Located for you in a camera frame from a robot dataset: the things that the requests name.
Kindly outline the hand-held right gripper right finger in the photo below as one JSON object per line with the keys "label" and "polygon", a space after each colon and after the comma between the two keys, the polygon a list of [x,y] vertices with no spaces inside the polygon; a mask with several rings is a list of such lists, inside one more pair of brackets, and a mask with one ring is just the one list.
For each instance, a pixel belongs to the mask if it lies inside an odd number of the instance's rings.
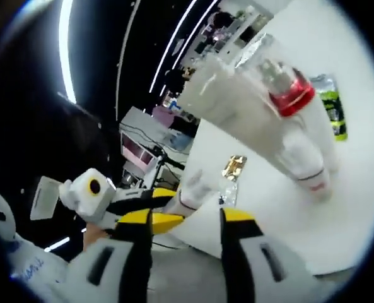
{"label": "hand-held right gripper right finger", "polygon": [[219,209],[228,302],[311,302],[315,278],[294,251],[261,231],[254,217]]}

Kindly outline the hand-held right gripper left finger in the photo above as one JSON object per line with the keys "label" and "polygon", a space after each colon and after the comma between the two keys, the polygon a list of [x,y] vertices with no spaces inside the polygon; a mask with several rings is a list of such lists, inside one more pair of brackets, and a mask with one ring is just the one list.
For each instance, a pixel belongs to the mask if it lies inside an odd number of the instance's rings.
{"label": "hand-held right gripper left finger", "polygon": [[101,238],[67,271],[68,302],[146,302],[152,266],[152,213],[124,215],[110,238]]}

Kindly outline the person's left hand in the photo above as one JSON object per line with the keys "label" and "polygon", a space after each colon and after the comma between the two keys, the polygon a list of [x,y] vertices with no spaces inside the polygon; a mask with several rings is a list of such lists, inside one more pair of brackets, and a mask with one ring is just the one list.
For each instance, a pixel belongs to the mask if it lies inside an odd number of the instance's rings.
{"label": "person's left hand", "polygon": [[93,223],[86,224],[86,230],[83,233],[83,251],[86,251],[87,248],[95,243],[98,239],[109,238],[110,235],[99,226]]}

